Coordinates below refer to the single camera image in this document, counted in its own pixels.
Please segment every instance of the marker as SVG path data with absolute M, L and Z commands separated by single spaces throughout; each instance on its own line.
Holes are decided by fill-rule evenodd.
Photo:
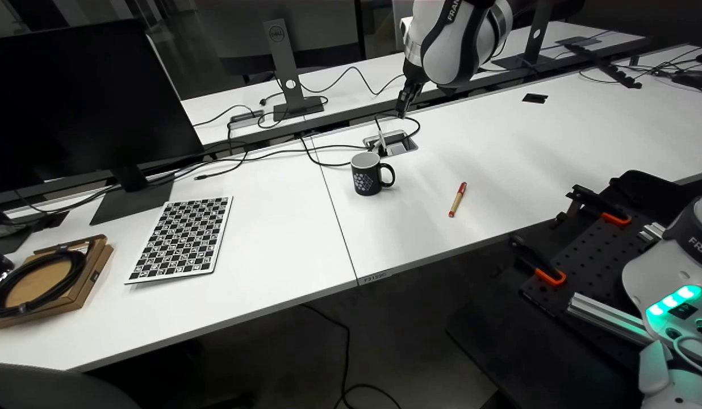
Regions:
M 457 215 L 457 208 L 458 208 L 464 196 L 466 196 L 466 182 L 462 182 L 462 187 L 458 187 L 458 190 L 457 190 L 457 197 L 454 197 L 454 204 L 449 204 L 449 212 L 447 212 L 449 219 Z

